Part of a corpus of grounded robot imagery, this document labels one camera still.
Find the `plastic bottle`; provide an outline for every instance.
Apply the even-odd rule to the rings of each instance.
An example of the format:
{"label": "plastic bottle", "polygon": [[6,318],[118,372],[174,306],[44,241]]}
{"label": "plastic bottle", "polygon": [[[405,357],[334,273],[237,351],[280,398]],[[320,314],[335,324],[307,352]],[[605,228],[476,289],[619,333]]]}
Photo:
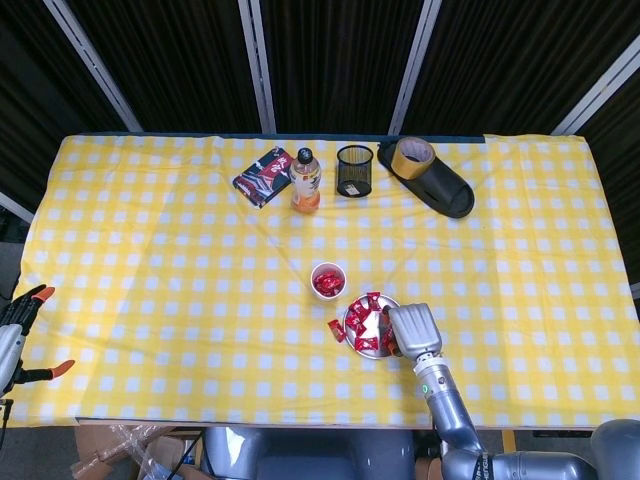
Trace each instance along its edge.
{"label": "plastic bottle", "polygon": [[289,170],[294,192],[291,206],[301,213],[313,213],[320,206],[320,177],[322,171],[310,148],[298,150]]}

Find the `bowl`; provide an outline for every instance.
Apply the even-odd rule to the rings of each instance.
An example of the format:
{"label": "bowl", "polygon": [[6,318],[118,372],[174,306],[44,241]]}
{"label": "bowl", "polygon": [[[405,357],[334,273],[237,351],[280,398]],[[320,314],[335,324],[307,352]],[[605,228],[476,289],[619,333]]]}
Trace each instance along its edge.
{"label": "bowl", "polygon": [[[332,297],[325,297],[324,295],[322,295],[313,284],[316,278],[318,278],[323,273],[327,273],[327,272],[338,272],[338,274],[340,275],[340,277],[342,277],[342,280],[344,282],[342,284],[342,288],[340,289],[340,291],[335,295],[333,295]],[[345,275],[344,270],[342,270],[342,268],[340,268],[340,266],[336,265],[335,263],[323,262],[316,265],[311,271],[311,290],[313,290],[313,293],[315,294],[315,296],[318,297],[320,300],[323,300],[325,302],[330,300],[335,300],[340,295],[342,295],[346,287],[347,287],[347,276]]]}

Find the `curtain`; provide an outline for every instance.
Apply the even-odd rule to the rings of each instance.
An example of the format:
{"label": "curtain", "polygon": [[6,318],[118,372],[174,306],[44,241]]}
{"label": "curtain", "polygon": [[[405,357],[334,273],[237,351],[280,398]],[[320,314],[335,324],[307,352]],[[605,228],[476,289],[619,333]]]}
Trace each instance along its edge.
{"label": "curtain", "polygon": [[42,2],[0,2],[0,190],[35,211],[67,136],[124,125]]}
{"label": "curtain", "polygon": [[596,160],[629,281],[640,282],[640,72],[578,134]]}
{"label": "curtain", "polygon": [[146,131],[261,131],[237,2],[67,3]]}
{"label": "curtain", "polygon": [[387,133],[422,0],[262,0],[279,133]]}
{"label": "curtain", "polygon": [[638,34],[637,1],[444,0],[403,133],[550,133]]}

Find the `red candy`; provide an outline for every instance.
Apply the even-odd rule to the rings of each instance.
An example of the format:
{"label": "red candy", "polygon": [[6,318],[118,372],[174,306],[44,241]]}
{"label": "red candy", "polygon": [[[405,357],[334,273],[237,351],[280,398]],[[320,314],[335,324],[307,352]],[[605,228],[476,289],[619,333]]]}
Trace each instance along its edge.
{"label": "red candy", "polygon": [[380,304],[378,303],[378,299],[380,298],[380,292],[369,292],[367,293],[367,300],[369,302],[369,308],[372,312],[380,311]]}
{"label": "red candy", "polygon": [[362,350],[377,350],[378,349],[378,337],[362,338],[356,337],[354,348],[357,352]]}
{"label": "red candy", "polygon": [[398,348],[398,342],[396,342],[396,336],[393,333],[393,329],[389,327],[389,329],[384,332],[382,336],[382,345],[384,345],[387,350],[391,353],[391,355],[400,356],[400,349]]}
{"label": "red candy", "polygon": [[387,345],[387,343],[394,341],[395,342],[396,336],[393,333],[393,328],[389,327],[387,329],[386,332],[384,332],[384,335],[382,335],[382,344],[383,345]]}
{"label": "red candy", "polygon": [[378,314],[378,318],[379,318],[379,319],[380,319],[380,321],[382,322],[382,325],[389,325],[389,326],[391,326],[391,319],[389,318],[389,314],[388,314],[388,313],[386,313],[386,312],[384,312],[384,311],[381,311],[381,312]]}
{"label": "red candy", "polygon": [[349,305],[349,310],[355,313],[361,322],[364,322],[371,313],[371,310],[362,304],[362,300],[357,300]]}
{"label": "red candy", "polygon": [[347,318],[345,319],[344,323],[347,327],[349,327],[356,333],[356,337],[359,337],[367,331],[367,327],[362,324],[362,321],[354,312],[349,312],[347,314]]}
{"label": "red candy", "polygon": [[321,273],[313,280],[313,286],[324,297],[334,297],[342,287],[344,279],[337,270]]}
{"label": "red candy", "polygon": [[336,340],[338,341],[338,343],[342,343],[342,341],[347,335],[346,333],[344,333],[344,329],[342,328],[342,325],[340,325],[340,322],[337,319],[335,319],[335,320],[331,320],[327,325],[329,325],[329,328],[331,329],[331,333],[333,333],[333,336],[336,337]]}

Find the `tablecloth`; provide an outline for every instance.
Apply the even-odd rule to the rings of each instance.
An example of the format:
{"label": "tablecloth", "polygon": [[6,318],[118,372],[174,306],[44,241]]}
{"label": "tablecloth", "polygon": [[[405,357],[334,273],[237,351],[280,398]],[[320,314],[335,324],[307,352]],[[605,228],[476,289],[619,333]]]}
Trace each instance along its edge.
{"label": "tablecloth", "polygon": [[[65,139],[18,291],[57,288],[25,366],[77,364],[53,382],[16,386],[13,424],[430,426],[406,359],[362,358],[326,326],[371,290],[430,305],[478,425],[638,417],[638,320],[583,139],[435,144],[474,189],[461,220],[426,207],[376,161],[371,195],[336,195],[345,144]],[[320,160],[315,215],[290,208],[290,187],[262,210],[232,188],[275,145],[291,154],[308,146]],[[335,303],[310,293],[321,261],[347,272]]]}

